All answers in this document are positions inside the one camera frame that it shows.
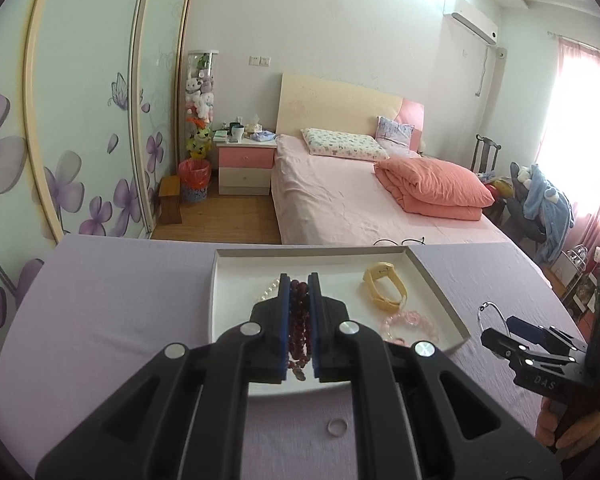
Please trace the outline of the silver thin bangle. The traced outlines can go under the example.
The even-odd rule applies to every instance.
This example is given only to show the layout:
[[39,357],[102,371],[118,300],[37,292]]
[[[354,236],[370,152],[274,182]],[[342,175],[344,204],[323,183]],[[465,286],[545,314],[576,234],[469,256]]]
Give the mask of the silver thin bangle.
[[510,331],[507,326],[506,317],[501,309],[492,301],[485,301],[477,309],[478,326],[482,332],[493,328],[500,333],[509,335]]

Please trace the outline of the yellow wrist watch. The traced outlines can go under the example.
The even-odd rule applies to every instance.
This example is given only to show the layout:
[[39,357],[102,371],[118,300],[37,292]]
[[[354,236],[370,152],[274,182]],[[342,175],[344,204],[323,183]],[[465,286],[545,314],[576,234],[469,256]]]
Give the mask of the yellow wrist watch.
[[373,305],[385,312],[400,311],[407,300],[407,288],[392,263],[378,262],[363,274],[363,283]]

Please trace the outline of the black office chair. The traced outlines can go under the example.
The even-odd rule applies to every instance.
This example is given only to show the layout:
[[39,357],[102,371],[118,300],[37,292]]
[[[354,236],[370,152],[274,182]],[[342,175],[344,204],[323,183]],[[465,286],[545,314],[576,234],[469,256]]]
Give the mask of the black office chair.
[[511,162],[509,172],[514,194],[505,200],[508,218],[502,226],[502,231],[519,247],[522,247],[524,240],[531,240],[536,247],[539,247],[546,241],[542,221],[539,216],[527,219],[524,215],[524,203],[529,194],[528,188],[524,185],[528,171],[523,170],[516,162]]

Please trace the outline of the grey shallow tray box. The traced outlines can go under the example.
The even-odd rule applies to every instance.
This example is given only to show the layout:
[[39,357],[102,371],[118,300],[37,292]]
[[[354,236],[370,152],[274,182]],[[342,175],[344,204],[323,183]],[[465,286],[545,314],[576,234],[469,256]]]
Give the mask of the grey shallow tray box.
[[[363,283],[364,271],[374,263],[396,267],[407,288],[405,311],[424,318],[416,327],[404,322],[387,324]],[[438,349],[450,354],[470,338],[466,324],[446,298],[434,274],[416,257],[414,247],[238,247],[215,252],[211,292],[209,336],[216,341],[226,330],[246,322],[254,304],[277,296],[279,275],[304,281],[316,272],[321,291],[342,301],[349,318],[380,333],[388,327],[392,336],[412,344],[431,335]]]

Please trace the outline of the blue plush garment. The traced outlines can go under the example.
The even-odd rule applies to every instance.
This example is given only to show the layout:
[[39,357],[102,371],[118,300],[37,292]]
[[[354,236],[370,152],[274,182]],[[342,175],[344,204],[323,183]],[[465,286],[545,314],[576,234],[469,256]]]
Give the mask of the blue plush garment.
[[547,180],[538,165],[533,164],[529,172],[524,218],[539,218],[545,232],[545,240],[536,248],[533,260],[539,266],[550,266],[558,259],[567,235],[573,228],[573,211],[567,196]]

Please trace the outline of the eyeglasses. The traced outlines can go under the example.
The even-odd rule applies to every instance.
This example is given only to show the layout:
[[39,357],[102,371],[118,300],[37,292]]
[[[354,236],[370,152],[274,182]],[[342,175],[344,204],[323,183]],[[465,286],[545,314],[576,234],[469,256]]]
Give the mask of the eyeglasses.
[[406,245],[426,245],[426,237],[404,237],[400,240],[393,240],[392,238],[383,237],[378,238],[372,244],[373,246],[406,246]]

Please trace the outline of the folded salmon duvet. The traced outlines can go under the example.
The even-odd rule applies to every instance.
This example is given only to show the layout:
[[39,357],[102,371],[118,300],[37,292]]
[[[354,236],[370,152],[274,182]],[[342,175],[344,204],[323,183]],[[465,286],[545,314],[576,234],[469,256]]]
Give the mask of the folded salmon duvet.
[[479,221],[494,197],[478,177],[454,162],[435,158],[390,157],[376,162],[374,174],[408,214]]

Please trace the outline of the dark wooden chair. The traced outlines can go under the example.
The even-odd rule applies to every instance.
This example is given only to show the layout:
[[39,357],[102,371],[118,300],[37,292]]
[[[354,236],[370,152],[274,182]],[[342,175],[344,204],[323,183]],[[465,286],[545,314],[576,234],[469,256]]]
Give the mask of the dark wooden chair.
[[496,143],[487,136],[476,135],[476,143],[470,169],[475,174],[486,174],[494,171],[498,161],[498,153],[501,151],[501,144]]

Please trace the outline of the pink curtain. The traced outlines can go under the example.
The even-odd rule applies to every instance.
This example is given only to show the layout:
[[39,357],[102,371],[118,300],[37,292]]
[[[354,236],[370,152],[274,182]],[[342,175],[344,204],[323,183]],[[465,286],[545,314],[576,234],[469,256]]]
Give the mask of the pink curtain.
[[570,201],[566,245],[600,246],[600,50],[557,38],[557,68],[535,161]]

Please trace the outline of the small wooden stool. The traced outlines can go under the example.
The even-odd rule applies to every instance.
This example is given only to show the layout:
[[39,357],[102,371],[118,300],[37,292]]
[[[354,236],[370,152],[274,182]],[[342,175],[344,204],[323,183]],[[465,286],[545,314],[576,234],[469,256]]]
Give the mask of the small wooden stool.
[[181,181],[178,176],[165,176],[159,186],[160,221],[162,224],[180,224]]

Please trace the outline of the lilac patterned pillow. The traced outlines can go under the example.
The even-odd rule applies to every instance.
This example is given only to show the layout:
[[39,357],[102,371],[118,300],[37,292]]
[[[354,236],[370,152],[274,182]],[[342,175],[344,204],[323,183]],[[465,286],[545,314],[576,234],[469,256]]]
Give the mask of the lilac patterned pillow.
[[401,124],[384,116],[377,117],[375,139],[387,141],[401,148],[410,148],[415,127],[410,124]]

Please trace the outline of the white mug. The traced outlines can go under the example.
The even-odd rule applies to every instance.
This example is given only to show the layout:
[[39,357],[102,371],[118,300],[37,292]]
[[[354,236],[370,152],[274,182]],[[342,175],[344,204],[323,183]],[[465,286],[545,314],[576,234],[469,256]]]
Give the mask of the white mug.
[[228,130],[228,138],[232,143],[242,142],[242,136],[245,133],[245,127],[240,122],[232,122]]

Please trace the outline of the clear tube of plush toys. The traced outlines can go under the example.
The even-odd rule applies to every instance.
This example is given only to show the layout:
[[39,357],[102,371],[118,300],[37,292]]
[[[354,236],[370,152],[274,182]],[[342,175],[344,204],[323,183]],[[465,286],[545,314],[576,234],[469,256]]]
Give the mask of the clear tube of plush toys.
[[192,159],[204,159],[212,147],[214,66],[217,50],[189,51],[185,78],[185,149]]

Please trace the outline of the sliding wardrobe with flowers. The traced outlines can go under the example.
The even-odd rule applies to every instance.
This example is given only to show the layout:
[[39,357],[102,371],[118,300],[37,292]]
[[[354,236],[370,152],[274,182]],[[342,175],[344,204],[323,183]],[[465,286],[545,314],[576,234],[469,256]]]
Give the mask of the sliding wardrobe with flowers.
[[0,353],[68,234],[146,237],[188,0],[0,0]]

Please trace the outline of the wall power socket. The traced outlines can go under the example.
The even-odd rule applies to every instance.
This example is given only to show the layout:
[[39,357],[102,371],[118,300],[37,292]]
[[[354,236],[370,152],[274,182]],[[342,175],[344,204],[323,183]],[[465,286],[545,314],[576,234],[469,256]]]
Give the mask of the wall power socket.
[[271,65],[271,59],[268,56],[250,56],[249,58],[250,66],[262,66],[268,67]]

